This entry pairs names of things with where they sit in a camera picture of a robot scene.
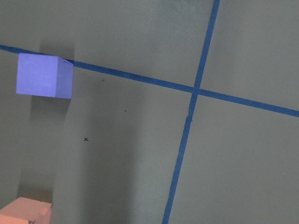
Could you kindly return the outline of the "purple foam block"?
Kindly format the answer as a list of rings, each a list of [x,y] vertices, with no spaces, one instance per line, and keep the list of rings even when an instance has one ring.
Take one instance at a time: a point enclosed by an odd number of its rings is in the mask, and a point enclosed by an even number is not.
[[[71,62],[58,56],[20,53],[16,93],[71,99],[73,70]]]

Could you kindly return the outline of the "orange foam block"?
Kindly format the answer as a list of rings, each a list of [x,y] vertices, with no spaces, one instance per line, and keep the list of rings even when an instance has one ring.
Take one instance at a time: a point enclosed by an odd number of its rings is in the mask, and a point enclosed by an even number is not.
[[[1,224],[49,224],[52,204],[19,197],[0,210]]]

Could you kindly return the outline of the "crossing blue tape line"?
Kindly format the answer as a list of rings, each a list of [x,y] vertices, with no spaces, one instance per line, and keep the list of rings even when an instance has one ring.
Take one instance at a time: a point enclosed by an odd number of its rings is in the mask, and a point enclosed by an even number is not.
[[[183,158],[184,158],[187,140],[188,140],[188,136],[189,136],[189,132],[190,132],[191,122],[193,119],[193,114],[194,114],[195,106],[197,103],[197,98],[199,95],[199,89],[200,89],[200,85],[201,85],[202,76],[204,73],[204,68],[206,65],[206,59],[207,59],[213,31],[214,31],[214,26],[215,26],[215,22],[216,22],[216,18],[217,18],[219,5],[220,5],[220,0],[215,0],[213,2],[213,6],[211,9],[211,14],[210,14],[210,18],[209,18],[209,22],[208,22],[208,26],[207,26],[207,30],[206,30],[206,35],[205,35],[205,39],[204,39],[204,44],[203,44],[202,52],[200,55],[197,74],[196,74],[196,78],[195,78],[194,85],[193,85],[192,95],[190,98],[188,114],[185,119],[185,124],[184,124],[182,138],[181,138],[179,149],[178,149],[176,164],[175,164],[172,179],[171,179],[169,196],[168,196],[167,204],[165,206],[162,224],[167,224],[170,219],[173,200],[174,200],[175,193],[176,193],[180,170],[181,170],[182,163],[183,163]]]

